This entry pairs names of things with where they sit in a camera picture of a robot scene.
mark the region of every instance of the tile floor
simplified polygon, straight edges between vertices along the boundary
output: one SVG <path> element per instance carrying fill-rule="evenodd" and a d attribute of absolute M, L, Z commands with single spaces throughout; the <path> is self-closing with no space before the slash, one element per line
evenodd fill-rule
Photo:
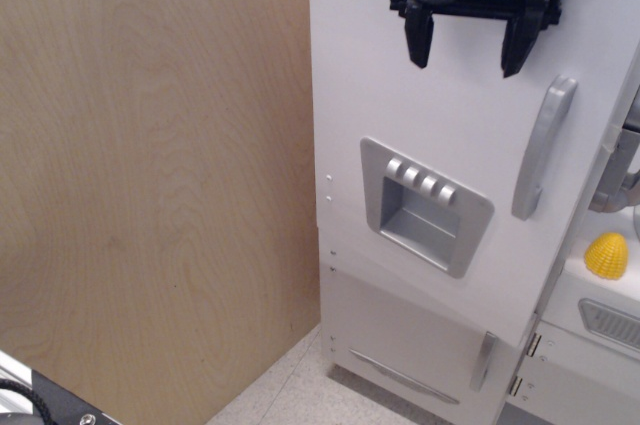
<path fill-rule="evenodd" d="M 546 424 L 505 411 L 498 425 Z M 207 425 L 451 424 L 325 359 L 318 326 Z"/>

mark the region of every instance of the screw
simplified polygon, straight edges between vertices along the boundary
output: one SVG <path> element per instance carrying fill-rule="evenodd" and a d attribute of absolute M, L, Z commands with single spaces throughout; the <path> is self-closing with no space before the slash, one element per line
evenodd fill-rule
<path fill-rule="evenodd" d="M 84 417 L 80 419 L 80 425 L 95 425 L 96 417 L 87 413 Z"/>

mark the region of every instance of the black cable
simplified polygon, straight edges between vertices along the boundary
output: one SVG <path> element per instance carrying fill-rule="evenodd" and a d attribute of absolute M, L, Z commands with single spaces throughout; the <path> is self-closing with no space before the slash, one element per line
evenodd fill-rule
<path fill-rule="evenodd" d="M 0 389 L 9 390 L 10 392 L 17 393 L 18 395 L 22 395 L 38 410 L 40 414 L 40 418 L 44 422 L 44 425 L 56 425 L 56 423 L 51 418 L 51 412 L 49 412 L 49 407 L 44 402 L 44 400 L 38 395 L 36 392 L 31 390 L 29 387 L 25 387 L 21 383 L 14 382 L 13 380 L 0 380 Z"/>

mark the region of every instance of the door hinge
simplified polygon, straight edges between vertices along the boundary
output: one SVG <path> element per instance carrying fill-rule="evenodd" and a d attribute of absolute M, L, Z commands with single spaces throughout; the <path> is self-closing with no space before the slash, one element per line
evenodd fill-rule
<path fill-rule="evenodd" d="M 518 394 L 520 385 L 522 385 L 522 377 L 516 375 L 516 378 L 514 378 L 513 383 L 511 384 L 511 388 L 509 388 L 509 395 L 515 397 Z"/>
<path fill-rule="evenodd" d="M 533 337 L 531 337 L 531 342 L 529 342 L 529 348 L 527 348 L 527 357 L 533 357 L 535 355 L 541 338 L 542 335 L 540 335 L 539 333 L 533 334 Z"/>

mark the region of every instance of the wood grain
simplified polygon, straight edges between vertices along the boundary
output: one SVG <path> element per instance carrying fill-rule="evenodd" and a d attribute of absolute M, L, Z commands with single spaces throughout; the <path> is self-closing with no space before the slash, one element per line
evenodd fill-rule
<path fill-rule="evenodd" d="M 308 0 L 0 10 L 0 349 L 204 423 L 319 319 Z"/>

